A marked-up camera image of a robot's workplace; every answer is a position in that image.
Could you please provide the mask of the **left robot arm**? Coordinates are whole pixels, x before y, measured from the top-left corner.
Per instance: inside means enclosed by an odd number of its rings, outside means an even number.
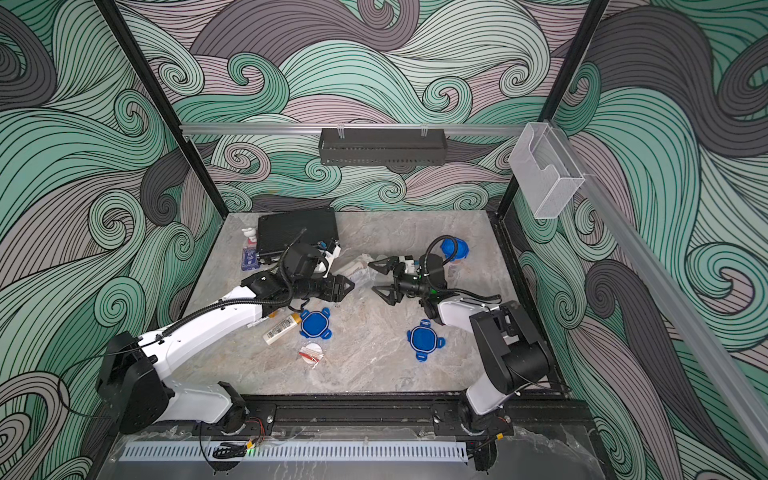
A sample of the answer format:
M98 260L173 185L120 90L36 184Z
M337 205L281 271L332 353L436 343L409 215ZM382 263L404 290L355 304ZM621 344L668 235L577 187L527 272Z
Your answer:
M255 272L216 302L182 319L139 336L123 332L106 346L96 391L123 435L162 422L197 422L225 435L247 422L245 400L227 382L195 386L173 380L186 361L225 336L255 326L295 299L338 303L354 288L334 275L338 244L295 243L271 269Z

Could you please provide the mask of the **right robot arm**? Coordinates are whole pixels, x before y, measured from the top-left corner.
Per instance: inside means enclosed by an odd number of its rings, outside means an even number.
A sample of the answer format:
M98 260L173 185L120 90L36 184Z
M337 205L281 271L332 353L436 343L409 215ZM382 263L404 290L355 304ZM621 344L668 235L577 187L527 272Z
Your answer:
M473 335L483 373L467 388L466 403L472 415L486 416L521 390L549 375L551 354L543 336L524 308L502 303L499 296L482 297L450 288L447 261L432 253L415 259L391 256L373 260L368 267L389 275L391 283L372 291L390 306L416 298L426 317L408 330L407 341L418 361L424 362L446 345L435 324L454 327Z

